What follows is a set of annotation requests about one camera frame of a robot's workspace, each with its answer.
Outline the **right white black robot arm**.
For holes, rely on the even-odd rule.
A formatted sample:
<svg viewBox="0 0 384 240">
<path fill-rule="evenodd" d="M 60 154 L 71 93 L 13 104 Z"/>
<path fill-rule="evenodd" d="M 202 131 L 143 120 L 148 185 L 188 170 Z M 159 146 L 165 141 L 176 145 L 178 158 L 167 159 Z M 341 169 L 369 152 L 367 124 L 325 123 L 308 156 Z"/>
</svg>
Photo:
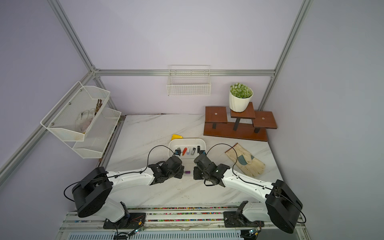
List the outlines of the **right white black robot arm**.
<svg viewBox="0 0 384 240">
<path fill-rule="evenodd" d="M 194 163 L 199 180 L 208 181 L 211 186 L 235 189 L 264 203 L 267 215 L 276 227 L 288 234 L 294 232 L 303 204 L 284 181 L 271 183 L 251 178 L 227 165 L 217 166 L 205 154 L 196 157 Z"/>
</svg>

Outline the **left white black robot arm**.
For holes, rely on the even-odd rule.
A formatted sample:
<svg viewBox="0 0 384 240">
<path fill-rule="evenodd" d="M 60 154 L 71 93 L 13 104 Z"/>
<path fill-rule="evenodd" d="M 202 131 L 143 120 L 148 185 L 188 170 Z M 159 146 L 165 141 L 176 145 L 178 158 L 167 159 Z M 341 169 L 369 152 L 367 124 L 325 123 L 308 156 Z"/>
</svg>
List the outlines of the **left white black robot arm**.
<svg viewBox="0 0 384 240">
<path fill-rule="evenodd" d="M 131 216 L 125 203 L 114 201 L 110 194 L 137 186 L 162 184 L 171 178 L 181 179 L 183 174 L 184 166 L 177 156 L 133 172 L 107 172 L 104 167 L 98 167 L 72 189 L 78 217 L 95 215 L 112 223 L 128 220 Z"/>
</svg>

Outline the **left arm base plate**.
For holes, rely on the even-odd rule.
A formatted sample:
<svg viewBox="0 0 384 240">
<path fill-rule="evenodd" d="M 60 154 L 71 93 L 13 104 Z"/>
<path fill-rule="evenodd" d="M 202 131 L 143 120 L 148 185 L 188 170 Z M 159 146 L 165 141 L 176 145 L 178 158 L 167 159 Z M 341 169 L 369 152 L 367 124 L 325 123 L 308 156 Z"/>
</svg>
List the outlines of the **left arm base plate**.
<svg viewBox="0 0 384 240">
<path fill-rule="evenodd" d="M 146 221 L 146 213 L 130 213 L 130 217 L 123 216 L 120 220 L 113 223 L 105 220 L 103 229 L 106 230 L 121 230 L 121 229 L 138 229 L 144 225 Z"/>
</svg>

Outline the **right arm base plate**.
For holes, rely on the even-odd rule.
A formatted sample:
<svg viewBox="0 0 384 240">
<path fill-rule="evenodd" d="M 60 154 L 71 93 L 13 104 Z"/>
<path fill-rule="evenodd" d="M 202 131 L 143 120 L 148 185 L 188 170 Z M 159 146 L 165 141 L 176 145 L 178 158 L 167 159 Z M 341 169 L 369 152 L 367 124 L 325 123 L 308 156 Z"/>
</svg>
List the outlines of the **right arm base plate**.
<svg viewBox="0 0 384 240">
<path fill-rule="evenodd" d="M 264 227 L 263 221 L 250 222 L 243 214 L 237 214 L 237 212 L 223 212 L 224 225 L 226 228 L 257 228 Z"/>
</svg>

